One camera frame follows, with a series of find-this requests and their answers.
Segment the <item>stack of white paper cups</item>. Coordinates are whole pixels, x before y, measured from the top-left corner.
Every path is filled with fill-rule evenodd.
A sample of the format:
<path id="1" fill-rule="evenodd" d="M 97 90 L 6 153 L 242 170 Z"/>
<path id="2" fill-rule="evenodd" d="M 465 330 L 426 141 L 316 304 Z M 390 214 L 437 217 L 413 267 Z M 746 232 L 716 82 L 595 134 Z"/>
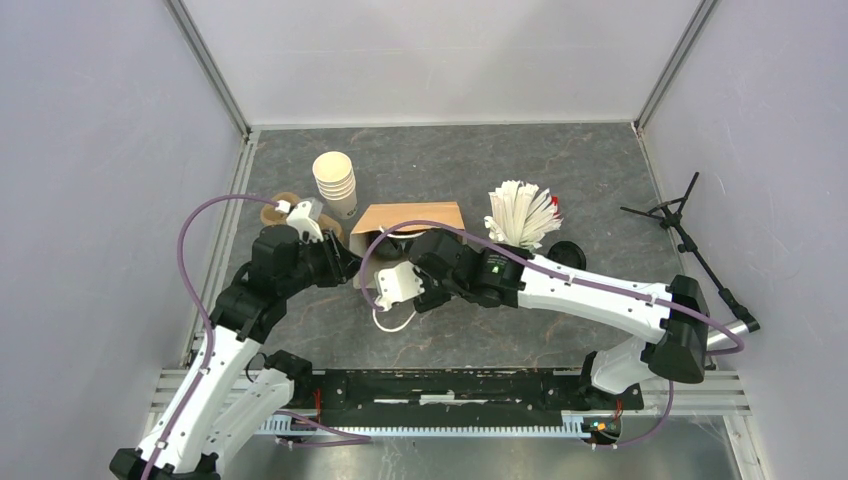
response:
<path id="1" fill-rule="evenodd" d="M 358 198 L 351 158 L 338 151 L 325 152 L 314 160 L 312 173 L 327 206 L 342 219 L 353 217 Z"/>

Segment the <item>brown paper takeout bag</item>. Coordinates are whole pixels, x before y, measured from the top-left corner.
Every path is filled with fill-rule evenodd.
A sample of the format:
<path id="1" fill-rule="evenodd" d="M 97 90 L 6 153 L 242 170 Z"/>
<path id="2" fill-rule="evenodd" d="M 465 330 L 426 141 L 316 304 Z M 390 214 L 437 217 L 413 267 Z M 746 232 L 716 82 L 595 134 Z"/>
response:
<path id="1" fill-rule="evenodd" d="M 364 271 L 354 276 L 353 287 L 358 290 L 364 289 L 372 296 L 374 302 L 378 296 L 374 274 L 378 270 L 408 261 L 408 254 L 400 260 L 385 261 L 378 258 L 374 250 L 378 243 L 389 234 L 418 233 L 420 237 L 430 228 L 428 225 L 412 225 L 410 223 L 412 220 L 438 222 L 459 230 L 465 228 L 457 202 L 370 205 L 350 234 L 349 250 L 360 257 L 369 256 Z M 411 306 L 412 300 L 397 303 L 388 311 L 381 310 L 375 303 L 378 307 L 371 311 L 375 326 L 385 333 L 397 333 L 403 330 L 416 315 L 414 307 Z"/>

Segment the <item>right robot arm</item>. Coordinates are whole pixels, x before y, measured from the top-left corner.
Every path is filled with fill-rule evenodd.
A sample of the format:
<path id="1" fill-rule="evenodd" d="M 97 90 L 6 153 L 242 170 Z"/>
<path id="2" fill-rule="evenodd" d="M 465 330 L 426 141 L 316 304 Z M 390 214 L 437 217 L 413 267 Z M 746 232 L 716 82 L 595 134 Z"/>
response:
<path id="1" fill-rule="evenodd" d="M 479 251 L 444 229 L 414 240 L 409 259 L 424 281 L 419 310 L 453 297 L 485 308 L 556 311 L 630 334 L 614 348 L 588 354 L 577 382 L 580 400 L 602 408 L 633 384 L 654 377 L 698 384 L 705 377 L 708 326 L 698 282 L 640 283 L 592 274 L 524 249 Z"/>

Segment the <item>black plastic cup lid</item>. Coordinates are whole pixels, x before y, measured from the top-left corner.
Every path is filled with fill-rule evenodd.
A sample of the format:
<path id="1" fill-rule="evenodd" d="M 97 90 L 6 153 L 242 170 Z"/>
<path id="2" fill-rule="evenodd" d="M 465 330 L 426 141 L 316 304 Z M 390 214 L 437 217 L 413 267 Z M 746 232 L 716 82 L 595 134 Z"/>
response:
<path id="1" fill-rule="evenodd" d="M 418 236 L 418 233 L 389 234 L 378 243 L 374 253 L 385 261 L 400 260 L 408 254 Z"/>

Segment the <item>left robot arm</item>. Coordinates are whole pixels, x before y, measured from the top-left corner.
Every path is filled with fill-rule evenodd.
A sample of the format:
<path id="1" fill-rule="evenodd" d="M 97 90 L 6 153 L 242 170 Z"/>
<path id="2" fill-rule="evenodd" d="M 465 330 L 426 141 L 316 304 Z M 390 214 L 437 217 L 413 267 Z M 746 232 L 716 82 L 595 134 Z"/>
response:
<path id="1" fill-rule="evenodd" d="M 109 469 L 119 479 L 220 479 L 275 410 L 302 407 L 314 394 L 310 362 L 285 352 L 268 359 L 248 390 L 225 403 L 287 302 L 311 287 L 343 285 L 360 256 L 332 231 L 305 240 L 295 228 L 264 228 L 251 259 L 217 297 L 210 331 L 163 416 L 134 448 L 118 450 Z"/>

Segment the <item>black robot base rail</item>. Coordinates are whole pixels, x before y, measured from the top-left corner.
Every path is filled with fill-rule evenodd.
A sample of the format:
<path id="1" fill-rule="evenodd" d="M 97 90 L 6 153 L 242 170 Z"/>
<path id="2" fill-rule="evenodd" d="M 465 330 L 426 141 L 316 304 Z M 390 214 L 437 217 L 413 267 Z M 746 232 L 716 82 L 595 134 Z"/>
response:
<path id="1" fill-rule="evenodd" d="M 334 428 L 554 427 L 565 412 L 640 410 L 641 389 L 597 390 L 570 370 L 328 369 L 295 383 L 288 410 Z"/>

